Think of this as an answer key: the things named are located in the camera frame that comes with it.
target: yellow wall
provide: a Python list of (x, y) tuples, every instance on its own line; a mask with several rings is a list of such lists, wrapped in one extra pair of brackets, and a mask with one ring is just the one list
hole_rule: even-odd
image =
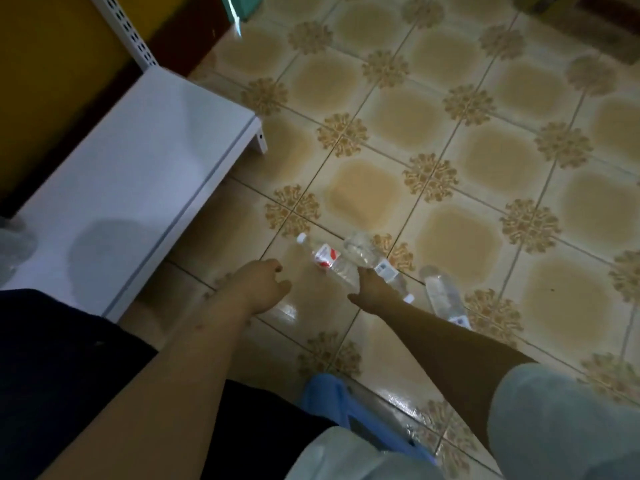
[[(144, 39), (185, 0), (118, 0)], [(0, 198), (129, 60), (90, 0), (3, 0)]]

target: hand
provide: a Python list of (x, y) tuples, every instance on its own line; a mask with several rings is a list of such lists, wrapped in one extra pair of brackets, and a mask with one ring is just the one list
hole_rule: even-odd
[(361, 307), (366, 313), (380, 315), (389, 304), (402, 301), (402, 297), (391, 288), (372, 268), (358, 268), (360, 292), (347, 295), (349, 301)]
[(290, 281), (276, 281), (282, 271), (277, 259), (251, 261), (231, 276), (220, 292), (229, 293), (251, 315), (270, 310), (291, 291)]

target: green object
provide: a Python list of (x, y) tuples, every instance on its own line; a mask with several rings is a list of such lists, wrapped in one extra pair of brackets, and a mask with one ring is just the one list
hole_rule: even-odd
[[(247, 20), (247, 18), (249, 18), (249, 15), (251, 15), (254, 12), (254, 10), (258, 8), (258, 5), (260, 5), (261, 1), (262, 0), (231, 0), (231, 3), (233, 3), (234, 8), (236, 9), (236, 14), (238, 15), (238, 18), (240, 18), (240, 20), (242, 21), (245, 21)], [(234, 17), (233, 15), (231, 15), (231, 8), (229, 8), (229, 0), (222, 0), (222, 3), (225, 6), (225, 10), (227, 10), (227, 16), (229, 18), (229, 21), (233, 23)]]

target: sleeve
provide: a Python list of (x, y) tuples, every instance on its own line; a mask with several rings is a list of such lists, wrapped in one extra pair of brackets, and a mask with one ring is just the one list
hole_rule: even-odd
[(602, 399), (537, 363), (504, 377), (487, 432), (505, 478), (640, 478), (640, 410)]

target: forearm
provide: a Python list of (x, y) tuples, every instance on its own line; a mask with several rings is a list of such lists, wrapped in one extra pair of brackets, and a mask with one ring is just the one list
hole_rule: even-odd
[(205, 302), (42, 478), (199, 478), (249, 317), (224, 293)]
[(379, 311), (380, 318), (489, 449), (486, 425), (493, 393), (508, 371), (533, 359), (400, 300)]

